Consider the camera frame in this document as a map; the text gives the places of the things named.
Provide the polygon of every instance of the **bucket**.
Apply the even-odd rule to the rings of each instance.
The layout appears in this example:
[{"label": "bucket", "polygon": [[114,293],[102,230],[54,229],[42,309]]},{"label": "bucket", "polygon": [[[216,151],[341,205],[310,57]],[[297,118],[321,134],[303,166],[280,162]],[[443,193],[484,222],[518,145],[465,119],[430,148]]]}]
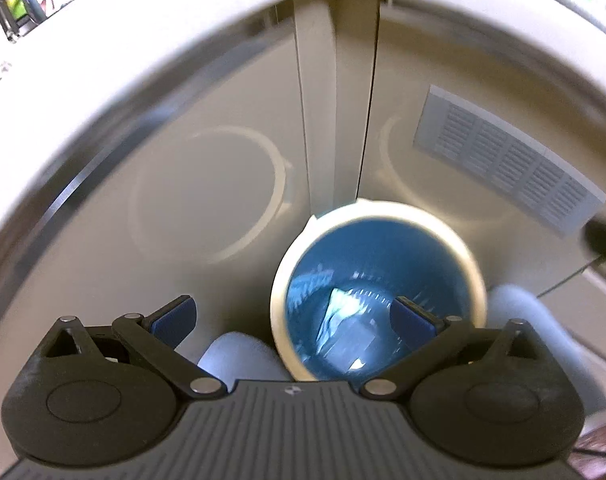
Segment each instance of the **bucket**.
[{"label": "bucket", "polygon": [[270,321],[276,348],[299,381],[359,385],[410,349],[389,306],[405,296],[437,317],[486,323],[486,290],[459,236],[433,215],[357,200],[309,220],[276,273]]}]

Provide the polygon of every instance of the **gray ribbed panel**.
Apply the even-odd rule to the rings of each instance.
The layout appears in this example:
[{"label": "gray ribbed panel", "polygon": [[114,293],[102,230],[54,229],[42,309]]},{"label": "gray ribbed panel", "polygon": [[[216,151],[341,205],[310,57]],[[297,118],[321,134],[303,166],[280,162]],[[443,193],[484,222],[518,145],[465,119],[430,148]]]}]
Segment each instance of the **gray ribbed panel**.
[{"label": "gray ribbed panel", "polygon": [[603,191],[541,143],[435,86],[414,145],[471,173],[564,235],[583,226],[606,200]]},{"label": "gray ribbed panel", "polygon": [[497,471],[456,462],[414,434],[401,409],[347,383],[241,381],[194,402],[158,446],[118,465],[65,471],[23,460],[4,480],[578,480],[563,463]]}]

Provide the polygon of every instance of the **black cable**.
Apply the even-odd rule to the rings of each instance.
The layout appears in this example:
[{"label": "black cable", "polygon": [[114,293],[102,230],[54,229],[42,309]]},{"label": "black cable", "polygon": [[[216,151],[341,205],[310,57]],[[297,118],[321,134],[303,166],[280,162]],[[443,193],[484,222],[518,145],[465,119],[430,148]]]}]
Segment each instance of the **black cable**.
[{"label": "black cable", "polygon": [[601,458],[606,458],[606,451],[598,451],[596,449],[585,449],[583,447],[575,447],[572,452],[580,453],[582,455],[590,455],[590,456],[598,456]]}]

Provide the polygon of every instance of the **metal screw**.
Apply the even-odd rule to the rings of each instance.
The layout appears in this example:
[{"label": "metal screw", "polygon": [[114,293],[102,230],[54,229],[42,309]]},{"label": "metal screw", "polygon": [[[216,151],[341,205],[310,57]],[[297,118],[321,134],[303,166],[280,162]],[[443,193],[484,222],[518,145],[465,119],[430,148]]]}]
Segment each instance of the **metal screw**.
[{"label": "metal screw", "polygon": [[223,384],[214,377],[199,377],[190,383],[190,388],[195,394],[213,394],[219,391]]},{"label": "metal screw", "polygon": [[397,389],[397,385],[387,379],[372,379],[365,383],[365,390],[376,396],[385,396],[393,394]]}]

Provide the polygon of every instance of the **light blue pants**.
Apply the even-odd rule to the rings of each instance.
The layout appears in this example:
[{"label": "light blue pants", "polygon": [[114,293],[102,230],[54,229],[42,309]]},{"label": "light blue pants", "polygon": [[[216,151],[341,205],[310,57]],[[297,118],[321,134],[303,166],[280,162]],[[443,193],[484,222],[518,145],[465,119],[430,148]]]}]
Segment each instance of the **light blue pants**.
[{"label": "light blue pants", "polygon": [[512,317],[530,322],[578,392],[586,416],[606,409],[606,395],[590,373],[576,342],[547,307],[516,285],[501,285],[488,297],[488,328],[502,328]]}]

